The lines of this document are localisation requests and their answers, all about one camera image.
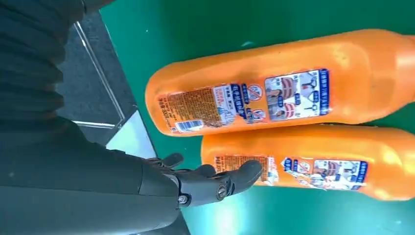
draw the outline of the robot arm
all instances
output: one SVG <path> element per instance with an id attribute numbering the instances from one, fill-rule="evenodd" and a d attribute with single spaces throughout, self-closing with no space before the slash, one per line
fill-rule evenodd
<path id="1" fill-rule="evenodd" d="M 88 142 L 55 110 L 69 27 L 112 0 L 0 0 L 0 234 L 134 234 L 249 188 L 258 162 L 172 170 Z"/>

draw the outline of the screw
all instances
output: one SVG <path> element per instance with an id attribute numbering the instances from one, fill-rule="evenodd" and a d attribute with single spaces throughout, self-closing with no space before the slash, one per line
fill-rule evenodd
<path id="1" fill-rule="evenodd" d="M 188 197 L 186 195 L 180 195 L 179 196 L 179 199 L 178 199 L 179 204 L 186 204 L 188 200 L 189 199 L 188 199 Z"/>
<path id="2" fill-rule="evenodd" d="M 218 192 L 217 192 L 217 198 L 218 200 L 223 200 L 226 197 L 226 188 L 225 186 L 221 185 L 219 186 Z"/>

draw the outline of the barcode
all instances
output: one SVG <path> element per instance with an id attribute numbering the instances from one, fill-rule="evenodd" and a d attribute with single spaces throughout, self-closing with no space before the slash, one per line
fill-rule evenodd
<path id="1" fill-rule="evenodd" d="M 202 120 L 176 122 L 176 127 L 180 132 L 198 131 L 203 127 Z"/>

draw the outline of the gray carpet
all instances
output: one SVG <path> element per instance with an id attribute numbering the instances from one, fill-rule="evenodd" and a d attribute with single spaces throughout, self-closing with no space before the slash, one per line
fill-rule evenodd
<path id="1" fill-rule="evenodd" d="M 135 110 L 136 103 L 100 14 L 87 16 L 81 26 L 123 113 L 128 116 Z M 76 121 L 116 125 L 120 117 L 74 27 L 70 29 L 66 51 L 66 61 L 60 66 L 64 82 L 57 86 L 58 92 L 65 97 L 65 107 L 59 114 Z M 115 133 L 109 129 L 81 129 L 90 141 L 100 144 L 106 144 Z"/>

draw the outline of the robotic finger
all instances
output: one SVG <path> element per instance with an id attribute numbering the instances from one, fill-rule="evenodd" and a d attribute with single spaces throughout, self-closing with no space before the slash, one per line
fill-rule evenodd
<path id="1" fill-rule="evenodd" d="M 249 189 L 262 174 L 262 165 L 255 160 L 245 162 L 239 169 L 216 174 L 211 165 L 196 170 L 176 170 L 181 207 L 193 207 L 220 202 L 225 197 Z"/>

